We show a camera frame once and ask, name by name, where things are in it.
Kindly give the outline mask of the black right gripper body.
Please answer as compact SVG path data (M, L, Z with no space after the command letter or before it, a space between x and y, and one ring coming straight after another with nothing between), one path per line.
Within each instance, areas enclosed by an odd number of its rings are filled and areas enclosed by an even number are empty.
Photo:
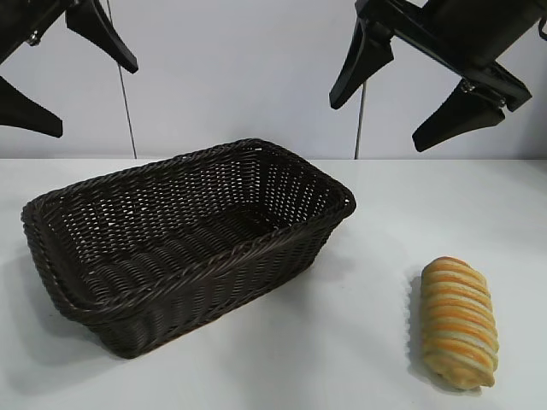
M356 13L379 24L478 87L513 112L530 91L496 59L546 16L545 1L358 1Z

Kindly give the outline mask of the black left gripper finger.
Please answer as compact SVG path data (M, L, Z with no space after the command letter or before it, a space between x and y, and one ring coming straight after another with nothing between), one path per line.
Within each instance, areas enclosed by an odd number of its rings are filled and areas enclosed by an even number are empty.
M65 12L68 29L91 41L129 73L138 71L136 56L114 29L99 0L75 1Z
M16 90L1 78L1 125L26 129L60 138L62 120Z

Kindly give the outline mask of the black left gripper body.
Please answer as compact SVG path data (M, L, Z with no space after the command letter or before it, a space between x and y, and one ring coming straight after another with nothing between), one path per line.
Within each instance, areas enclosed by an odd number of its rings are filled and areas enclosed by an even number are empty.
M1 0L1 63L23 43L37 44L66 9L59 0Z

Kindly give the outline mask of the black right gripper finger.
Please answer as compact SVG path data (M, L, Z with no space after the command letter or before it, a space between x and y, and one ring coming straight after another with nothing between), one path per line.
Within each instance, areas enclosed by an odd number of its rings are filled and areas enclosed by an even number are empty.
M343 107L361 85L393 60L392 37L392 31L378 22L356 22L344 64L329 92L331 108Z
M500 96L490 89L461 80L441 106L412 135L423 152L466 132L500 123Z

